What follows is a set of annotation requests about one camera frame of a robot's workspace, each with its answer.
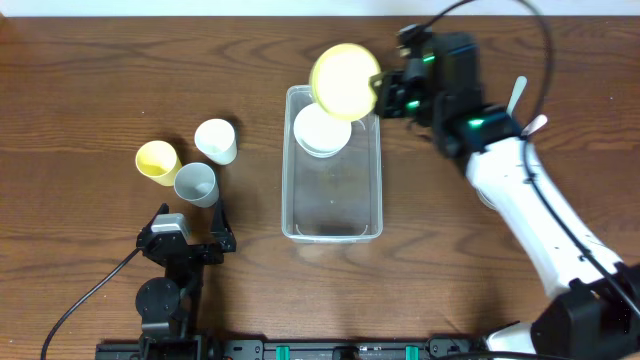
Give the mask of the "yellow bowl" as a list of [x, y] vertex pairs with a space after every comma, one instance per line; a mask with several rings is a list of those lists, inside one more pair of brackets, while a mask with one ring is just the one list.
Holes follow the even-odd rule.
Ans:
[[323, 52], [314, 63], [309, 85], [313, 100], [329, 115], [356, 121], [369, 114], [377, 100], [370, 78], [381, 72], [375, 56], [355, 43]]

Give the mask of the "grey cup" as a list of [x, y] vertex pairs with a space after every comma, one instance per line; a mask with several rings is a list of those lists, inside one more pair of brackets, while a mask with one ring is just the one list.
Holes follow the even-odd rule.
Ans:
[[181, 199], [200, 208], [212, 207], [219, 200], [215, 172], [201, 162], [184, 165], [177, 172], [174, 191]]

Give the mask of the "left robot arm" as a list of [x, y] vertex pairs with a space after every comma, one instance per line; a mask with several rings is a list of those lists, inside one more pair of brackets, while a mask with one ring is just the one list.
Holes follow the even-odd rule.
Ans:
[[208, 345], [195, 332], [203, 288], [204, 268], [224, 262], [237, 242], [227, 221], [224, 203], [213, 205], [212, 241], [190, 244], [187, 220], [162, 204], [136, 239], [136, 249], [164, 269], [162, 277], [144, 283], [135, 299], [141, 316], [142, 359], [204, 359]]

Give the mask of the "grey bowl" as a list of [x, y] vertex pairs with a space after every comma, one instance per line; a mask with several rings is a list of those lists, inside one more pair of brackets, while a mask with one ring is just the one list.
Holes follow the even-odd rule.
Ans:
[[495, 211], [496, 207], [494, 203], [478, 188], [476, 188], [476, 193], [480, 201], [489, 209]]

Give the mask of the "white bowl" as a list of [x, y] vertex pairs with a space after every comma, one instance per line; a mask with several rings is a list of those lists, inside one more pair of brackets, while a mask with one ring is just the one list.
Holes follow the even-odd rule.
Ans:
[[333, 118], [318, 104], [310, 104], [296, 115], [293, 130], [297, 143], [316, 158], [336, 155], [352, 134], [349, 121]]

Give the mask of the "mint green spoon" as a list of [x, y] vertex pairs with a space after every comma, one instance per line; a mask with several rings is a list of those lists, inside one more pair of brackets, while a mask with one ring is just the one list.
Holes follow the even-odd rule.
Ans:
[[513, 115], [513, 112], [516, 108], [516, 105], [519, 102], [520, 97], [522, 96], [526, 86], [528, 83], [528, 79], [526, 76], [518, 76], [514, 86], [512, 88], [511, 96], [509, 98], [509, 102], [506, 107], [506, 112], [509, 116]]

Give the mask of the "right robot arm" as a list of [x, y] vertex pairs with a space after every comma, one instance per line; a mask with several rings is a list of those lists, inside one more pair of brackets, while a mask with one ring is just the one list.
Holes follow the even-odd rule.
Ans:
[[550, 304], [531, 324], [507, 325], [475, 352], [487, 359], [622, 359], [639, 351], [639, 269], [584, 224], [508, 108], [485, 102], [472, 55], [429, 53], [373, 75], [374, 111], [432, 130], [441, 153], [503, 218]]

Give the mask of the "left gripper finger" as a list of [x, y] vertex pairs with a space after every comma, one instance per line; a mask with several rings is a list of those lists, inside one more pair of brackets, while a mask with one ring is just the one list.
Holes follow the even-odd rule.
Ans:
[[222, 253], [235, 252], [237, 249], [237, 241], [227, 220], [223, 200], [217, 200], [213, 208], [214, 212], [210, 226], [210, 234], [214, 238], [215, 243], [220, 247]]
[[164, 215], [169, 213], [169, 206], [166, 203], [163, 203], [160, 208], [157, 210], [153, 219], [155, 219], [158, 215]]

